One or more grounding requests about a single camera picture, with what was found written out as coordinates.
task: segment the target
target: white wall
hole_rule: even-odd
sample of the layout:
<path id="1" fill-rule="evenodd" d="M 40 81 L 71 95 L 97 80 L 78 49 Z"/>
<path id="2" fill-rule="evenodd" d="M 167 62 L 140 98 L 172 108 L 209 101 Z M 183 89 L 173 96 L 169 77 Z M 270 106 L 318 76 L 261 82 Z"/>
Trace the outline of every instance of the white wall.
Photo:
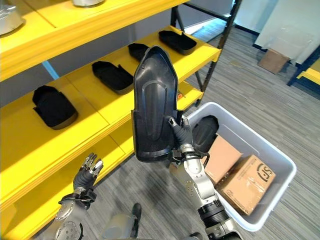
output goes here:
<path id="1" fill-rule="evenodd" d="M 260 33 L 278 0 L 242 0 L 235 23 Z"/>
<path id="2" fill-rule="evenodd" d="M 255 44 L 265 46 L 281 27 L 295 26 L 314 36 L 313 41 L 296 59 L 297 63 L 302 64 L 320 44 L 319 24 L 320 0 L 278 0 Z"/>

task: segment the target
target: gray carpet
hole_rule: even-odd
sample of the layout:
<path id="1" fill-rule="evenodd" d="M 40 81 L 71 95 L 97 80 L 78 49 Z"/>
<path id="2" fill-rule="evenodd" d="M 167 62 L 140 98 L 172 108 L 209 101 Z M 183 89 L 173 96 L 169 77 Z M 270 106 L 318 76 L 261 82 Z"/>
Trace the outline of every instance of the gray carpet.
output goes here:
<path id="1" fill-rule="evenodd" d="M 292 65 L 277 75 L 257 66 L 264 53 L 253 48 L 253 42 L 251 34 L 232 29 L 202 104 L 222 105 L 292 158 L 297 174 L 264 227 L 258 232 L 243 230 L 243 237 L 320 239 L 320 101 L 286 86 L 295 71 Z M 204 77 L 207 70 L 201 69 L 200 75 Z M 189 81 L 195 83 L 195 77 Z M 165 163 L 141 163 L 133 156 L 95 192 L 97 200 L 83 220 L 84 240 L 96 239 L 111 216 L 129 212 L 135 202 L 143 211 L 139 238 L 173 240 L 195 231 L 205 235 L 197 211 Z"/>

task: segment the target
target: robot forearm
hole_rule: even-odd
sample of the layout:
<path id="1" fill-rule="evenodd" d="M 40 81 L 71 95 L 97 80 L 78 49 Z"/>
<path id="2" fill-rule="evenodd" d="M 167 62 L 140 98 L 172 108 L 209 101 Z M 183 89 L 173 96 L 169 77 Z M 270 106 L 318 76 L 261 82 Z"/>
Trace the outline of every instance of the robot forearm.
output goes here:
<path id="1" fill-rule="evenodd" d="M 211 180 L 205 173 L 204 165 L 195 154 L 191 144 L 182 144 L 180 151 L 183 160 L 174 174 L 184 185 L 193 205 L 203 221 L 209 239 L 218 240 L 234 236 L 242 239 L 238 225 L 229 217 L 225 207 L 221 204 Z"/>

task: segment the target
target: metal shelf frame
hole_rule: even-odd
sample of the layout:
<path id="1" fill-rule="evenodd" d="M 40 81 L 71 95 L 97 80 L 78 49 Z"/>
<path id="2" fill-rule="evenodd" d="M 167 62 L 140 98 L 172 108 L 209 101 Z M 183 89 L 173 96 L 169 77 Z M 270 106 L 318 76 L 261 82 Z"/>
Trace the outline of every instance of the metal shelf frame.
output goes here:
<path id="1" fill-rule="evenodd" d="M 202 13 L 208 14 L 208 15 L 210 15 L 212 17 L 215 17 L 215 18 L 218 18 L 218 19 L 226 21 L 224 30 L 222 32 L 222 35 L 220 36 L 220 40 L 219 40 L 219 43 L 218 43 L 218 46 L 217 46 L 217 48 L 221 49 L 221 51 L 222 51 L 224 46 L 225 46 L 225 44 L 226 44 L 227 38 L 229 36 L 229 33 L 230 33 L 230 31 L 231 31 L 231 29 L 233 27 L 233 22 L 234 22 L 234 20 L 236 18 L 236 15 L 237 15 L 237 12 L 239 10 L 241 2 L 242 2 L 242 0 L 235 0 L 233 2 L 233 6 L 232 6 L 232 9 L 230 11 L 230 16 L 228 16 L 228 17 L 226 17 L 224 15 L 221 15 L 221 14 L 219 14 L 219 13 L 217 13 L 215 11 L 212 11 L 210 9 L 203 8 L 203 7 L 198 6 L 196 4 L 193 4 L 193 3 L 185 2 L 185 3 L 183 3 L 183 5 L 188 6 L 188 7 L 192 8 L 192 9 L 197 10 L 197 11 L 200 11 Z M 180 26 L 180 29 L 184 32 L 185 31 L 185 27 L 184 27 L 184 24 L 182 22 L 178 7 L 179 6 L 175 6 L 175 7 L 171 8 L 170 24 L 173 27 L 176 27 L 176 24 L 178 22 L 178 24 Z M 205 91 L 207 89 L 207 86 L 208 86 L 209 81 L 210 81 L 210 79 L 212 77 L 212 74 L 214 73 L 214 70 L 216 68 L 217 62 L 219 60 L 219 57 L 217 58 L 216 61 L 212 61 L 211 62 L 209 70 L 208 70 L 203 82 L 202 82 L 202 80 L 200 78 L 200 75 L 199 75 L 198 71 L 196 71 L 194 73 L 195 76 L 196 76 L 199 88 L 200 88 L 201 92 L 203 92 L 203 94 L 205 93 Z M 199 106 L 200 102 L 201 102 L 201 99 L 199 99 L 197 101 L 196 106 Z"/>

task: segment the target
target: cardboard box on floor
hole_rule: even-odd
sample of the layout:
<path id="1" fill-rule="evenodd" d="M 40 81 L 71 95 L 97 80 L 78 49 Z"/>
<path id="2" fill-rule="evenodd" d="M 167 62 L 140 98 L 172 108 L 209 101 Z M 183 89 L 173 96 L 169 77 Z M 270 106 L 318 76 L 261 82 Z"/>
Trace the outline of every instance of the cardboard box on floor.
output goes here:
<path id="1" fill-rule="evenodd" d="M 273 74 L 277 74 L 289 60 L 289 57 L 282 55 L 273 49 L 268 49 L 263 58 L 258 62 L 258 66 L 272 72 Z"/>
<path id="2" fill-rule="evenodd" d="M 217 186 L 218 192 L 238 212 L 250 215 L 276 174 L 255 155 L 240 160 Z"/>
<path id="3" fill-rule="evenodd" d="M 234 148 L 223 137 L 217 135 L 210 150 L 210 159 L 205 166 L 205 173 L 216 185 L 242 156 L 242 153 Z"/>

